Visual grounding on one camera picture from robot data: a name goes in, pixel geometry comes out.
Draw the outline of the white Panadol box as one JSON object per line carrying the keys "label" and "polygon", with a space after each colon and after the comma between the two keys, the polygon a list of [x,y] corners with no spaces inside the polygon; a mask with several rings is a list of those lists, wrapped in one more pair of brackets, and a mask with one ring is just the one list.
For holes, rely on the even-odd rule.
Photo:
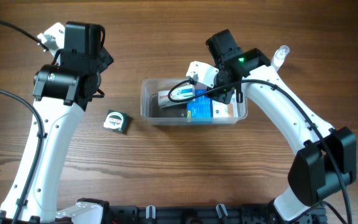
{"label": "white Panadol box", "polygon": [[[175,103],[169,100],[168,98],[169,92],[170,92],[169,90],[163,90],[158,92],[157,99],[158,99],[159,107],[165,108],[173,105],[179,105],[179,103]],[[170,97],[173,100],[184,100],[194,95],[195,95],[195,87],[193,85],[185,85],[174,89],[171,92]]]}

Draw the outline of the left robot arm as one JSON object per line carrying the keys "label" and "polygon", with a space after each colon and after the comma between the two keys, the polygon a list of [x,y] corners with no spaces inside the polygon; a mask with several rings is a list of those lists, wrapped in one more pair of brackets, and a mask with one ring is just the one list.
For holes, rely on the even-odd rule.
{"label": "left robot arm", "polygon": [[0,207],[0,223],[74,223],[85,212],[101,223],[104,204],[57,210],[58,188],[70,141],[87,104],[102,98],[101,74],[113,63],[98,24],[57,24],[36,41],[53,61],[34,76],[32,124],[13,185]]}

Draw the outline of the clear spray bottle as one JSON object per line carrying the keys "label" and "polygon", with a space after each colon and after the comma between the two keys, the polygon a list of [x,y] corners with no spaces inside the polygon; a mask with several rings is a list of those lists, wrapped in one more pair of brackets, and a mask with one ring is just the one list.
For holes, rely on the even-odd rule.
{"label": "clear spray bottle", "polygon": [[277,72],[283,65],[287,55],[290,53],[290,48],[287,45],[282,45],[273,55],[271,64]]}

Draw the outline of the white Hansaplast plaster box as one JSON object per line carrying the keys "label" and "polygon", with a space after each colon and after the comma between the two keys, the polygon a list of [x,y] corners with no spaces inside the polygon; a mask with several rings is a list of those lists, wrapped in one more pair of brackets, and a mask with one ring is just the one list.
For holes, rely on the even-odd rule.
{"label": "white Hansaplast plaster box", "polygon": [[212,115],[214,118],[238,117],[236,91],[232,91],[232,98],[228,105],[212,100]]}

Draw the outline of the blue VapoDrops box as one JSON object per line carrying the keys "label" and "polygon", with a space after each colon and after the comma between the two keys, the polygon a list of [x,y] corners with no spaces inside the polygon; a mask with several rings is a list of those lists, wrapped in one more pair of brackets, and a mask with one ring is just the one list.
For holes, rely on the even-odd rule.
{"label": "blue VapoDrops box", "polygon": [[212,118],[212,99],[201,96],[186,104],[188,118]]}

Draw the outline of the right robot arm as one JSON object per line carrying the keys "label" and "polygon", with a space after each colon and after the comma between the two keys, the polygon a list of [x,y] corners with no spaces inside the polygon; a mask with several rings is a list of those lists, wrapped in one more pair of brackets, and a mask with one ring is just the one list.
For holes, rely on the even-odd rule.
{"label": "right robot arm", "polygon": [[288,173],[289,187],[268,206],[272,223],[291,223],[325,198],[342,193],[346,217],[352,212],[346,187],[356,181],[356,137],[347,127],[334,128],[311,111],[286,86],[278,70],[290,49],[281,46],[268,59],[259,49],[243,51],[229,30],[206,41],[218,72],[209,97],[227,103],[230,90],[238,102],[253,101],[283,134],[295,158]]}

